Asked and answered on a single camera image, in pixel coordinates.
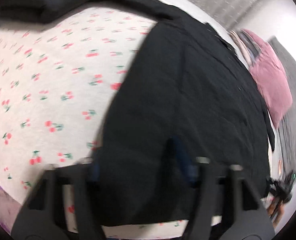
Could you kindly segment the black coat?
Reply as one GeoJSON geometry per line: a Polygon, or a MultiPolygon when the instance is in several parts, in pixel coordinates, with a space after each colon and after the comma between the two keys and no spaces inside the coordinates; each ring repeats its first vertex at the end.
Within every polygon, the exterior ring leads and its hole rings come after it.
{"type": "Polygon", "coordinates": [[[159,0],[0,0],[1,22],[50,25],[109,7],[155,25],[111,99],[94,153],[103,226],[189,219],[194,191],[166,149],[239,164],[261,197],[274,134],[264,99],[234,48],[209,24],[159,0]]]}

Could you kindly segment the orange tube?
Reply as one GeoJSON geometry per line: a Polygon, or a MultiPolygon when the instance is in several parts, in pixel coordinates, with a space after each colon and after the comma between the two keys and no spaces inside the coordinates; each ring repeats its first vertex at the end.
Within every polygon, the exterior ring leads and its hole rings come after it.
{"type": "Polygon", "coordinates": [[[282,160],[279,160],[278,161],[278,175],[282,175],[283,173],[283,161],[282,160]]]}

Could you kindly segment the pink velvet pillow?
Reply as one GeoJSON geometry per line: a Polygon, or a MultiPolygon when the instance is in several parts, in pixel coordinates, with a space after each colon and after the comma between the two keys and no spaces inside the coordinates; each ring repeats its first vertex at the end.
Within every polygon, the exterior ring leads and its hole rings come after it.
{"type": "Polygon", "coordinates": [[[265,100],[274,127],[278,128],[293,102],[285,69],[268,42],[250,30],[242,31],[249,34],[261,49],[250,74],[265,100]]]}

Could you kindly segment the cherry print bed mat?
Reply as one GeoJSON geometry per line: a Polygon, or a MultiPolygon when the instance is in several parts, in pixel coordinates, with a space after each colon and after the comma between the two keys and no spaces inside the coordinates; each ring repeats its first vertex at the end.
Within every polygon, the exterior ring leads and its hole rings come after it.
{"type": "Polygon", "coordinates": [[[0,225],[50,164],[99,145],[109,103],[155,21],[93,6],[50,25],[0,22],[0,225]]]}

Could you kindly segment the folded beige grey blankets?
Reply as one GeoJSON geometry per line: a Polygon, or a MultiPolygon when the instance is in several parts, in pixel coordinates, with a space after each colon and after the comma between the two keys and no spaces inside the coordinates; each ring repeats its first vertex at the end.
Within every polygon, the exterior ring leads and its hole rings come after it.
{"type": "Polygon", "coordinates": [[[229,35],[238,46],[247,64],[252,66],[261,52],[260,47],[245,31],[231,30],[229,35]]]}

